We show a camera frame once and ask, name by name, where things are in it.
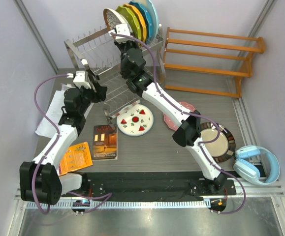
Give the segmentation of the steel dish rack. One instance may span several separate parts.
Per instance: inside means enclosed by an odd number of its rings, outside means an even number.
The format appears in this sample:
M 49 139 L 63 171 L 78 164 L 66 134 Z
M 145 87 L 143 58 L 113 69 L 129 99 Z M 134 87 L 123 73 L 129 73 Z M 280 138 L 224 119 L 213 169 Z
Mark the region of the steel dish rack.
M 75 70 L 89 70 L 90 81 L 98 81 L 101 86 L 108 87 L 106 99 L 100 107 L 109 123 L 129 108 L 140 103 L 141 98 L 132 93 L 120 75 L 120 51 L 103 28 L 77 41 L 64 42 Z

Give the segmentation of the brown floral pattern plate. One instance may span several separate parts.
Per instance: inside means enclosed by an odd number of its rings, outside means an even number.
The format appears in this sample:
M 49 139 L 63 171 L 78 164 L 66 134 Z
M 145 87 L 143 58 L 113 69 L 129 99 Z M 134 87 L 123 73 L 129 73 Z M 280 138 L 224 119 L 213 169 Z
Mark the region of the brown floral pattern plate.
M 114 29 L 116 25 L 128 23 L 123 15 L 111 8 L 105 8 L 103 10 L 103 17 L 109 30 Z

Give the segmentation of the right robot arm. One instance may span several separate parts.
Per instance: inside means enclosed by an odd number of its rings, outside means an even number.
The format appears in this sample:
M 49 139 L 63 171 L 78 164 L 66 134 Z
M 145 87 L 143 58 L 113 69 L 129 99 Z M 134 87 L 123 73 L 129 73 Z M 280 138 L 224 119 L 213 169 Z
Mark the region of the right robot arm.
M 167 94 L 156 82 L 155 75 L 145 70 L 145 60 L 137 42 L 114 43 L 121 52 L 121 76 L 129 90 L 153 103 L 177 127 L 172 135 L 178 145 L 186 148 L 200 166 L 207 188 L 218 194 L 225 188 L 227 176 L 205 147 L 201 137 L 200 112 L 191 112 Z

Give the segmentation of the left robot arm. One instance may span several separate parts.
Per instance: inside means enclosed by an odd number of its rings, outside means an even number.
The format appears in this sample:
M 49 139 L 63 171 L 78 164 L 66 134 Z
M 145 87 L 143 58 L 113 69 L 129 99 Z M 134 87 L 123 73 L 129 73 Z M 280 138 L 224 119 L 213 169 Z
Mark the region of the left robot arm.
M 94 103 L 104 95 L 97 94 L 88 82 L 74 81 L 74 87 L 64 92 L 64 105 L 55 134 L 44 150 L 32 162 L 20 166 L 20 196 L 27 202 L 55 205 L 61 195 L 74 191 L 85 196 L 90 185 L 82 174 L 58 175 L 60 162 L 77 139 Z

